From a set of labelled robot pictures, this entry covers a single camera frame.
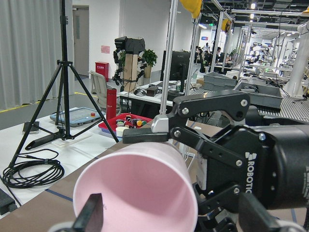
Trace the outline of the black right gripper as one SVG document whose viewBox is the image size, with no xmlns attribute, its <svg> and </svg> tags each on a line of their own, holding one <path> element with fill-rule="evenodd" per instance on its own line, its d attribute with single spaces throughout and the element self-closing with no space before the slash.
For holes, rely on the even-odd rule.
<svg viewBox="0 0 309 232">
<path fill-rule="evenodd" d="M 253 194 L 267 209 L 309 205 L 309 125 L 287 118 L 260 117 L 250 126 L 245 117 L 247 93 L 222 90 L 177 97 L 169 114 L 157 115 L 151 130 L 195 149 L 206 161 L 197 177 L 205 195 L 199 209 L 237 212 L 241 193 Z M 191 116 L 221 111 L 230 121 L 209 137 L 186 126 Z"/>
</svg>

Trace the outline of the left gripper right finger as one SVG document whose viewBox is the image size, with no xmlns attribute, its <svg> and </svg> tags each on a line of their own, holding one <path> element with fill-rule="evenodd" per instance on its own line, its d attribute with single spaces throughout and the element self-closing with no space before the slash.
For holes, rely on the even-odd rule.
<svg viewBox="0 0 309 232">
<path fill-rule="evenodd" d="M 239 196 L 239 225 L 243 232 L 279 232 L 281 226 L 251 193 Z"/>
</svg>

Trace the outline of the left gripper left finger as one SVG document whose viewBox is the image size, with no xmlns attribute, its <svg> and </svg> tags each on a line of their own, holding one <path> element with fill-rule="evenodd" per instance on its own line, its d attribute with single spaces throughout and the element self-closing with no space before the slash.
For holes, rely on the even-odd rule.
<svg viewBox="0 0 309 232">
<path fill-rule="evenodd" d="M 104 214 L 101 193 L 91 194 L 75 220 L 73 232 L 100 232 Z"/>
</svg>

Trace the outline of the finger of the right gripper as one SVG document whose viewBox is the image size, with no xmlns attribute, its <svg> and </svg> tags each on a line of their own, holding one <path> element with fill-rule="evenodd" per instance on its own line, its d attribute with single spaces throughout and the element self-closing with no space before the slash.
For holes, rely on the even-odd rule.
<svg viewBox="0 0 309 232">
<path fill-rule="evenodd" d="M 167 132 L 152 132 L 151 128 L 126 129 L 123 131 L 124 144 L 142 142 L 166 142 L 169 140 Z"/>
</svg>

